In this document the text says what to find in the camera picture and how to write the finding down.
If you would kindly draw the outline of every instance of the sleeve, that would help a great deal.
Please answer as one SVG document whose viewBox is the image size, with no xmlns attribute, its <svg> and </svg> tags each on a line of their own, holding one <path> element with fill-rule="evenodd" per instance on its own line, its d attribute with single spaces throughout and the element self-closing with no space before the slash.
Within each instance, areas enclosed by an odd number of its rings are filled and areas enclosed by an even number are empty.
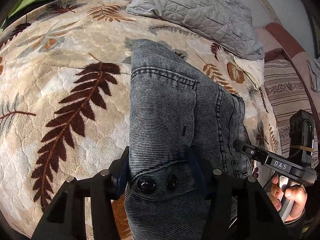
<svg viewBox="0 0 320 240">
<path fill-rule="evenodd" d="M 288 230 L 288 234 L 290 237 L 292 237 L 292 240 L 298 240 L 300 238 L 302 228 L 303 228 L 303 223 L 305 220 L 305 209 L 303 210 L 302 215 L 288 223 L 284 223 L 285 227 Z"/>
</svg>

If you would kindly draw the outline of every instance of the gray cloth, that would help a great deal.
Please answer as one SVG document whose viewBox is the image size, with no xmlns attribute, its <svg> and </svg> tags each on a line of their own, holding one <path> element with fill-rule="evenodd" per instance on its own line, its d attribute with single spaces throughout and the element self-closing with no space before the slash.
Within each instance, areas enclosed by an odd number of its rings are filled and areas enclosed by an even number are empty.
<svg viewBox="0 0 320 240">
<path fill-rule="evenodd" d="M 182 25 L 239 57 L 264 58 L 250 9 L 239 0 L 133 0 L 126 10 Z"/>
<path fill-rule="evenodd" d="M 244 102 L 213 82 L 174 52 L 154 41 L 132 45 L 130 90 L 129 183 L 125 211 L 135 240 L 197 240 L 201 238 L 210 201 L 196 191 L 186 159 L 194 145 L 215 169 L 244 179 L 252 161 L 232 147 L 245 141 Z M 170 174 L 175 190 L 166 187 Z M 151 176 L 156 191 L 138 189 Z M 232 200 L 230 217 L 236 215 Z"/>
<path fill-rule="evenodd" d="M 307 60 L 309 67 L 312 89 L 316 92 L 320 92 L 320 64 L 314 59 L 312 62 Z"/>
</svg>

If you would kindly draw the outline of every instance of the gray striped jeans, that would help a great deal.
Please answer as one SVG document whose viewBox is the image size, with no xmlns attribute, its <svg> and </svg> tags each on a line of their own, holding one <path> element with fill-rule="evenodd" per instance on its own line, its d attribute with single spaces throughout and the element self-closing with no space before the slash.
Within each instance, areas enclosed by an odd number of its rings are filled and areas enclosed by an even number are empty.
<svg viewBox="0 0 320 240">
<path fill-rule="evenodd" d="M 129 183 L 125 210 L 135 240 L 201 239 L 210 201 L 197 192 L 186 160 L 194 145 L 215 169 L 244 179 L 252 162 L 233 149 L 247 141 L 244 102 L 154 41 L 132 45 Z M 176 185 L 168 188 L 168 178 Z M 151 178 L 153 192 L 139 189 Z M 232 200 L 230 217 L 236 215 Z"/>
</svg>

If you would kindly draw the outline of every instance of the silver screw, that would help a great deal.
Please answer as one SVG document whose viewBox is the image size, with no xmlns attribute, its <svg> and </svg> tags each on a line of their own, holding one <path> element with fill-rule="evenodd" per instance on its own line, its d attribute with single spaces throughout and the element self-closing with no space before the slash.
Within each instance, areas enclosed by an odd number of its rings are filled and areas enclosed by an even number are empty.
<svg viewBox="0 0 320 240">
<path fill-rule="evenodd" d="M 221 170 L 219 170 L 219 169 L 215 169 L 215 170 L 213 170 L 213 174 L 214 175 L 221 175 L 222 174 L 222 171 Z"/>
<path fill-rule="evenodd" d="M 107 175 L 109 175 L 109 173 L 110 173 L 109 170 L 102 170 L 102 171 L 100 171 L 100 174 L 101 174 L 102 176 L 107 176 Z"/>
<path fill-rule="evenodd" d="M 66 182 L 71 183 L 71 182 L 73 182 L 74 179 L 75 179 L 74 176 L 68 176 L 68 177 L 66 178 Z"/>
<path fill-rule="evenodd" d="M 250 182 L 255 182 L 256 181 L 256 178 L 254 176 L 249 176 L 248 177 L 248 181 Z"/>
</svg>

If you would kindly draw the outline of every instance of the person's hand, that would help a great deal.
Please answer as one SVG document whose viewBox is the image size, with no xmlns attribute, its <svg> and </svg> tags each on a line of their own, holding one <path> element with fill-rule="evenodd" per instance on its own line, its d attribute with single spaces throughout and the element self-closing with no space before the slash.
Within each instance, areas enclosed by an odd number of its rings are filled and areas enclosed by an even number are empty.
<svg viewBox="0 0 320 240">
<path fill-rule="evenodd" d="M 276 210 L 281 209 L 281 202 L 279 200 L 282 190 L 278 186 L 279 177 L 276 175 L 272 180 L 271 195 L 269 196 Z M 286 222 L 295 220 L 301 216 L 304 206 L 307 201 L 307 193 L 303 186 L 301 187 L 290 187 L 285 191 L 285 197 L 289 200 L 294 200 L 291 212 L 286 219 Z"/>
</svg>

